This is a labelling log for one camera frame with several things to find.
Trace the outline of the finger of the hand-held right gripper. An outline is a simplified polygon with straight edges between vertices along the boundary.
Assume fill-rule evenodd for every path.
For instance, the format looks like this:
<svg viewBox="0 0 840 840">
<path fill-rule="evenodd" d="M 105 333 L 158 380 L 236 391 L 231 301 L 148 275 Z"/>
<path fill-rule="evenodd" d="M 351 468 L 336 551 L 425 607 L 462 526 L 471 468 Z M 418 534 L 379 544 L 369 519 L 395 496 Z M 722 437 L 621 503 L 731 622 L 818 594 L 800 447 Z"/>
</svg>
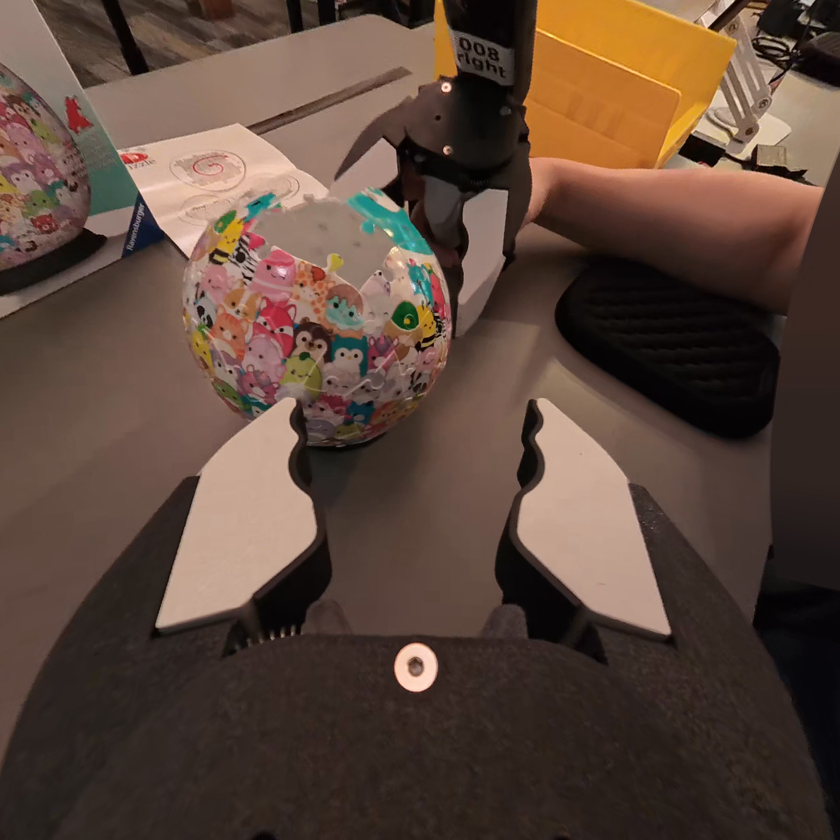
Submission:
<svg viewBox="0 0 840 840">
<path fill-rule="evenodd" d="M 507 215 L 506 190 L 488 189 L 460 203 L 455 233 L 464 254 L 451 281 L 457 339 L 476 323 L 499 278 L 505 262 Z"/>
<path fill-rule="evenodd" d="M 423 175 L 420 231 L 444 269 L 459 269 L 469 247 L 464 221 L 465 195 L 457 185 Z"/>
</svg>

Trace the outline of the white instruction leaflet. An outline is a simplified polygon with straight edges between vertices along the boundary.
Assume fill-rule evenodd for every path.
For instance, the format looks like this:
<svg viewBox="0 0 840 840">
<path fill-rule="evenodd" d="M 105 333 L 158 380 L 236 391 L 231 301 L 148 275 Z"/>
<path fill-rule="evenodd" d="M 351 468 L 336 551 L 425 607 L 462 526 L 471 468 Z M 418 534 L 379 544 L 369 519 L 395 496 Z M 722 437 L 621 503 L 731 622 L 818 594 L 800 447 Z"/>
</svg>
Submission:
<svg viewBox="0 0 840 840">
<path fill-rule="evenodd" d="M 265 194 L 289 206 L 328 194 L 316 178 L 238 123 L 135 145 L 120 156 L 154 221 L 184 257 L 208 226 Z"/>
</svg>

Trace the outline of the colourful puzzle ball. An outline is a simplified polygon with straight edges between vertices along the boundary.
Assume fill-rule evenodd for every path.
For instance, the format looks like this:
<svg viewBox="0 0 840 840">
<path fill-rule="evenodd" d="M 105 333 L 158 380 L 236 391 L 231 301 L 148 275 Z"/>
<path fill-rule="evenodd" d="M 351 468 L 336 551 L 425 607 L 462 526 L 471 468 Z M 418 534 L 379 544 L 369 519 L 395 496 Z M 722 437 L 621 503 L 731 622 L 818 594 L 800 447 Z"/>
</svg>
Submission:
<svg viewBox="0 0 840 840">
<path fill-rule="evenodd" d="M 189 258 L 182 317 L 232 410 L 256 419 L 291 397 L 321 436 L 390 432 L 420 407 L 455 336 L 436 255 L 372 187 L 294 206 L 265 194 L 228 212 Z"/>
</svg>

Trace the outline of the person's right forearm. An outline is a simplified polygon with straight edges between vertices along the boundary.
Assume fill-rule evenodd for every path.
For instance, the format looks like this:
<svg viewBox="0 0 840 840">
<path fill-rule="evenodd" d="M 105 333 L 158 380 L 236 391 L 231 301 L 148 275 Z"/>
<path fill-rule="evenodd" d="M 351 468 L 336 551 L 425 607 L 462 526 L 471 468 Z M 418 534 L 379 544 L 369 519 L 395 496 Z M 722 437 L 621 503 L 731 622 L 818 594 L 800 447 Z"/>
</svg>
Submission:
<svg viewBox="0 0 840 840">
<path fill-rule="evenodd" d="M 526 224 L 785 315 L 824 188 L 697 166 L 614 170 L 532 157 Z"/>
</svg>

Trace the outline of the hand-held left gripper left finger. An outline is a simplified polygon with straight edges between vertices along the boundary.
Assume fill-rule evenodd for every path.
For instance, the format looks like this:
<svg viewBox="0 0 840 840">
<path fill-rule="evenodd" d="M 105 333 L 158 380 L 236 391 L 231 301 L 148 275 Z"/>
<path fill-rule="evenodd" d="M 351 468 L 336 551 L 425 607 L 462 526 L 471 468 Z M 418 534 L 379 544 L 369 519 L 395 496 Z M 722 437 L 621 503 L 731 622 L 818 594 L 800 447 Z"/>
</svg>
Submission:
<svg viewBox="0 0 840 840">
<path fill-rule="evenodd" d="M 301 629 L 330 583 L 300 404 L 284 398 L 231 437 L 197 477 L 154 628 L 232 621 L 247 638 Z"/>
</svg>

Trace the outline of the black metal leg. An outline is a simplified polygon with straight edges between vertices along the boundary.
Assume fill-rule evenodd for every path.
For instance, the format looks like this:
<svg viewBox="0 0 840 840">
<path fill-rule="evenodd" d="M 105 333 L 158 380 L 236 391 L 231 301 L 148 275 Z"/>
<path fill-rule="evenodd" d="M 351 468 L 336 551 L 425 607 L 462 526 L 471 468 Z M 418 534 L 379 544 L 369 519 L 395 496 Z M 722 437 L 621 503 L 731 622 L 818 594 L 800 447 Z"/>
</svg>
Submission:
<svg viewBox="0 0 840 840">
<path fill-rule="evenodd" d="M 151 69 L 142 49 L 133 36 L 120 1 L 100 1 L 99 3 L 118 41 L 120 52 L 130 75 L 137 77 L 149 73 Z"/>
</svg>

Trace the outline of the puzzle ball box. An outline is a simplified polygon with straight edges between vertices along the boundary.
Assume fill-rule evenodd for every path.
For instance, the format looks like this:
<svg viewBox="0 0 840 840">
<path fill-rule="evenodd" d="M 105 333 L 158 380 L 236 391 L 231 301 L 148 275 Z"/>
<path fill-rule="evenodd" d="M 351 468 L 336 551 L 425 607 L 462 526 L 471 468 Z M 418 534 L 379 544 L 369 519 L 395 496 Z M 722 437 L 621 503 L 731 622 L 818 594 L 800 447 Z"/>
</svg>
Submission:
<svg viewBox="0 0 840 840">
<path fill-rule="evenodd" d="M 2 1 L 2 319 L 163 238 L 35 3 Z"/>
</svg>

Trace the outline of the white metal stand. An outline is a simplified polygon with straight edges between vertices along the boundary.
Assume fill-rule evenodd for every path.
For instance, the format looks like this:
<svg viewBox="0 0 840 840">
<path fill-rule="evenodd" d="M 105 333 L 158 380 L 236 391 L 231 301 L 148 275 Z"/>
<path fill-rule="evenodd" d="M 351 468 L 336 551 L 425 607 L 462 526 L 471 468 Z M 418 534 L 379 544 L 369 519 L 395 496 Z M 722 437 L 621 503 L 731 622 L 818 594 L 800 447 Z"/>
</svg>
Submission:
<svg viewBox="0 0 840 840">
<path fill-rule="evenodd" d="M 757 145 L 777 145 L 791 134 L 791 126 L 770 108 L 773 87 L 763 74 L 747 28 L 737 14 L 721 29 L 736 48 L 718 92 L 691 133 L 694 140 L 744 161 Z"/>
</svg>

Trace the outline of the black ball stand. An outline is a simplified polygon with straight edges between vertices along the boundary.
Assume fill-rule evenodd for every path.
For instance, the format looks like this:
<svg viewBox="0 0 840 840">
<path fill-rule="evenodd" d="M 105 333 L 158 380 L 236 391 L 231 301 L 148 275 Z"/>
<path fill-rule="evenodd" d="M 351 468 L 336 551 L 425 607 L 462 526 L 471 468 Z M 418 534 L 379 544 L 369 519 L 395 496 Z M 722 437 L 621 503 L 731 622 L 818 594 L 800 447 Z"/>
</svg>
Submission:
<svg viewBox="0 0 840 840">
<path fill-rule="evenodd" d="M 371 446 L 389 434 L 389 430 L 385 428 L 375 429 L 372 434 L 353 436 L 349 435 L 349 431 L 350 427 L 339 427 L 334 430 L 334 434 L 328 436 L 308 433 L 307 447 L 332 452 L 354 451 Z"/>
</svg>

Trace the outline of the black wrist rest pad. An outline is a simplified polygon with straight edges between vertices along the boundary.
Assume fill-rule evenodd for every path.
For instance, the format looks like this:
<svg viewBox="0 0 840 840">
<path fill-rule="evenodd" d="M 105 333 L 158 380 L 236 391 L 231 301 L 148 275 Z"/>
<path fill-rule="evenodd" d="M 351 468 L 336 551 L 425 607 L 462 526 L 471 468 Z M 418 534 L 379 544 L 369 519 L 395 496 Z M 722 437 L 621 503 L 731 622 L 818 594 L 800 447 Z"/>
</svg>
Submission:
<svg viewBox="0 0 840 840">
<path fill-rule="evenodd" d="M 743 305 L 627 259 L 589 259 L 554 319 L 589 362 L 688 425 L 750 438 L 774 414 L 780 352 Z"/>
</svg>

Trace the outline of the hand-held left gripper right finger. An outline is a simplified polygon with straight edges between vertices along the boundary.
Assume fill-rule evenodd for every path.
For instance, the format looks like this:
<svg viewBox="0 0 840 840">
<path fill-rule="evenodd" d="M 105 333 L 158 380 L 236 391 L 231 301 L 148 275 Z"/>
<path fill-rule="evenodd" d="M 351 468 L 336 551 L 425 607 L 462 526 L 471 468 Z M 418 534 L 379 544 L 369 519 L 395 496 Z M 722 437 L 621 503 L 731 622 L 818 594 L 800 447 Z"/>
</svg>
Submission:
<svg viewBox="0 0 840 840">
<path fill-rule="evenodd" d="M 526 638 L 581 643 L 604 628 L 656 643 L 673 631 L 630 483 L 603 446 L 544 397 L 528 402 L 515 494 L 495 560 Z"/>
</svg>

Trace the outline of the yellow plastic bin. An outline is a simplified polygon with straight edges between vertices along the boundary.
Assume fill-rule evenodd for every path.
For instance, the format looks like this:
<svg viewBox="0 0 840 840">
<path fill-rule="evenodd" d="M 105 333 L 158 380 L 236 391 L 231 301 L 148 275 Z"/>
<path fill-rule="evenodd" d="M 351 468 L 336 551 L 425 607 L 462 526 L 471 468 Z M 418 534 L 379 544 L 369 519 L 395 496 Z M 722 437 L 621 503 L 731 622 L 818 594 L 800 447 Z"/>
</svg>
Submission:
<svg viewBox="0 0 840 840">
<path fill-rule="evenodd" d="M 531 154 L 614 170 L 662 168 L 711 105 L 735 41 L 647 2 L 537 2 Z M 436 76 L 455 74 L 443 2 Z"/>
</svg>

